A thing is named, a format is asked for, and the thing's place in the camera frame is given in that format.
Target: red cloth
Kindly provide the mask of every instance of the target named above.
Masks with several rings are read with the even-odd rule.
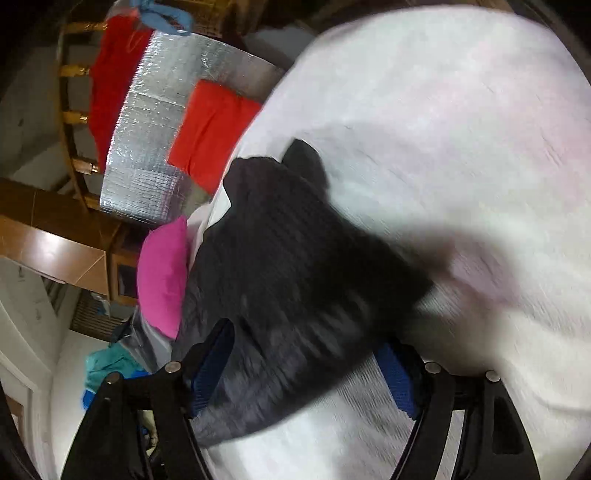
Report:
[[[168,163],[187,173],[213,195],[238,139],[261,104],[199,80],[168,155]]]
[[[129,85],[150,42],[149,28],[136,30],[134,17],[108,20],[100,52],[90,69],[92,97],[88,127],[95,138],[100,171],[105,171],[111,138]]]

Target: blue strap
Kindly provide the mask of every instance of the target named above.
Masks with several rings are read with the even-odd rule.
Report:
[[[139,10],[141,21],[147,27],[170,35],[186,37],[191,34],[193,17],[180,8],[157,4],[154,0],[131,0],[131,6]],[[177,30],[165,16],[172,18],[185,31]]]
[[[416,351],[397,341],[386,343],[374,357],[396,406],[416,420],[423,404],[423,361]]]
[[[213,390],[222,376],[233,347],[234,326],[232,322],[227,322],[209,349],[209,352],[207,352],[199,372],[197,372],[197,375],[195,375],[191,382],[191,390],[193,392],[191,413],[193,417],[209,404]]]

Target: pink pillow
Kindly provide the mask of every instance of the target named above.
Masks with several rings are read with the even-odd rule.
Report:
[[[138,261],[138,303],[146,321],[176,338],[187,285],[187,219],[148,234]]]

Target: silver insulation sheet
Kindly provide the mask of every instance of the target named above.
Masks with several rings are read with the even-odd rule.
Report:
[[[217,40],[154,33],[111,140],[102,209],[151,224],[177,218],[199,188],[166,159],[195,84],[207,79],[264,102],[283,70]]]

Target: white bedsheet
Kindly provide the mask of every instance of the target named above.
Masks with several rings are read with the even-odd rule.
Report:
[[[470,7],[345,25],[298,59],[233,156],[281,158],[294,137],[320,153],[335,208],[432,271],[403,338],[451,372],[497,370],[542,479],[564,479],[591,441],[591,87],[566,48]],[[228,206],[220,188],[209,224]],[[368,361],[283,424],[210,449],[214,476],[389,478],[411,424],[388,396]],[[446,452],[439,478],[452,468]]]

